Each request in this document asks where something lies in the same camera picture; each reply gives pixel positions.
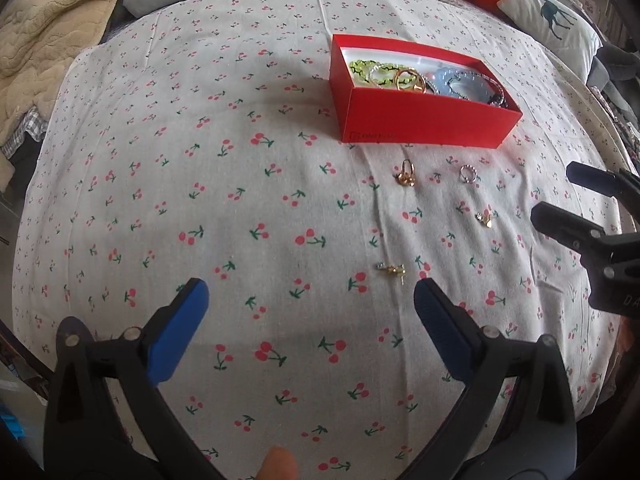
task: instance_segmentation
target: gold ring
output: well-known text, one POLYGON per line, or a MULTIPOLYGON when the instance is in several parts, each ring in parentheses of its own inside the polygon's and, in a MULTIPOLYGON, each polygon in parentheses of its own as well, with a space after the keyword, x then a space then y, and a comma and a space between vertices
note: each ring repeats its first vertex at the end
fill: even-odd
POLYGON ((411 92, 420 92, 424 94, 427 91, 427 83, 424 80, 422 74, 420 74, 417 70, 413 68, 401 68, 400 70, 396 70, 396 74, 394 75, 394 84, 396 88, 401 91, 411 91, 411 92), (400 88, 400 76, 402 74, 409 74, 415 77, 414 86, 407 86, 405 88, 400 88))

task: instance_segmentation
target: bed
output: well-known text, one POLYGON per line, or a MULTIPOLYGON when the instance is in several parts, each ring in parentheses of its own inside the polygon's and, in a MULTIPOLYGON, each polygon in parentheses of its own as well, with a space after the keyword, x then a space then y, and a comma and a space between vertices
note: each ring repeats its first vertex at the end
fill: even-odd
POLYGON ((413 309, 413 285, 429 276, 480 325, 553 334, 575 413, 590 413, 619 319, 588 308, 577 255, 535 232, 529 212, 546 200, 608 232, 632 230, 615 200, 564 176, 573 160, 631 164, 572 72, 452 2, 188 0, 84 51, 28 190, 16 335, 53 367, 64 317, 118 337, 200 277, 209 311, 161 392, 220 471, 251 478, 278 443, 310 478, 394 478, 462 390, 413 309), (478 57, 524 116, 497 150, 343 144, 327 81, 334 32, 478 57), (394 178, 406 158, 412 188, 394 178), (471 186, 463 164, 478 170, 471 186), (485 210, 491 228, 474 217, 485 210), (404 264, 405 285, 379 262, 404 264))

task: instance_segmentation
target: beige blanket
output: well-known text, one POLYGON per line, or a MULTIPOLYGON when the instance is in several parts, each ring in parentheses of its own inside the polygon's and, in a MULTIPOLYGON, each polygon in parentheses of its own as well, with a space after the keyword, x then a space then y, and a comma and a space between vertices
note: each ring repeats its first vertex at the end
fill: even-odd
MULTIPOLYGON (((31 105, 49 119, 66 70, 102 37, 116 0, 15 0, 0 16, 0 146, 31 105)), ((0 191, 14 173, 0 153, 0 191)))

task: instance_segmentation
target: jewelry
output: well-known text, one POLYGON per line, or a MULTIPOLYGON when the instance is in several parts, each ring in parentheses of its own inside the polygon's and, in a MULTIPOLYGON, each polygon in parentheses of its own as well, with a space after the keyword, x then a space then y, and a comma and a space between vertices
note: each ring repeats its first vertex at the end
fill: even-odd
MULTIPOLYGON (((363 83, 373 85, 378 88, 392 88, 395 84, 393 74, 403 68, 407 67, 393 63, 378 63, 372 59, 366 61, 358 59, 349 63, 349 69, 354 76, 357 76, 357 78, 363 83), (376 72, 383 75, 382 79, 375 79, 375 77, 373 77, 376 72)), ((411 78, 402 78, 400 80, 402 85, 408 85, 411 82, 411 78)))
POLYGON ((491 213, 484 216, 482 213, 476 213, 476 220, 478 220, 484 227, 491 227, 491 213))
POLYGON ((431 90, 431 93, 433 94, 438 93, 438 90, 433 85, 433 83, 428 79, 425 79, 422 74, 420 74, 417 70, 414 70, 413 68, 401 68, 400 70, 398 70, 394 75, 394 83, 396 85, 396 88, 402 91, 411 89, 412 92, 420 92, 421 94, 424 94, 426 93, 427 88, 429 88, 429 90, 431 90), (405 73, 411 74, 415 77, 415 83, 413 88, 411 87, 400 88, 400 76, 405 73))
POLYGON ((389 265, 385 267, 385 264, 380 262, 376 265, 377 270, 386 270, 387 274, 392 274, 394 276, 400 276, 400 285, 404 285, 404 275, 406 274, 406 270, 404 270, 404 264, 400 264, 399 266, 389 265))
POLYGON ((415 68, 409 66, 378 63, 371 59, 366 61, 358 59, 349 63, 349 69, 363 83, 377 88, 392 88, 395 86, 398 90, 421 92, 423 94, 429 88, 434 94, 438 93, 437 88, 431 81, 427 81, 415 68), (402 77, 402 74, 408 74, 409 77, 402 77))
POLYGON ((462 178, 466 184, 473 184, 478 178, 478 172, 471 164, 465 164, 460 168, 460 178, 462 178))
POLYGON ((414 164, 408 158, 402 161, 402 171, 396 175, 396 179, 401 186, 415 185, 414 164))
POLYGON ((441 95, 457 97, 458 99, 464 99, 465 101, 473 100, 490 106, 499 106, 501 108, 507 107, 507 101, 504 96, 504 89, 502 85, 489 76, 485 76, 479 72, 472 70, 457 70, 450 67, 441 68, 435 73, 433 83, 441 95), (453 82, 465 83, 469 88, 470 94, 476 98, 470 99, 467 95, 463 95, 454 90, 451 87, 453 82), (496 91, 492 91, 491 87, 487 83, 493 86, 496 91))

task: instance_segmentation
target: finger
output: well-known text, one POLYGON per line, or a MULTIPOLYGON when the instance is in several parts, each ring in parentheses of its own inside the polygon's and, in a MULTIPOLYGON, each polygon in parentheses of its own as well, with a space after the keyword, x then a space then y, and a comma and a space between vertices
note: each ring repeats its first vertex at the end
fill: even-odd
POLYGON ((272 447, 255 480, 298 480, 298 464, 283 447, 272 447))

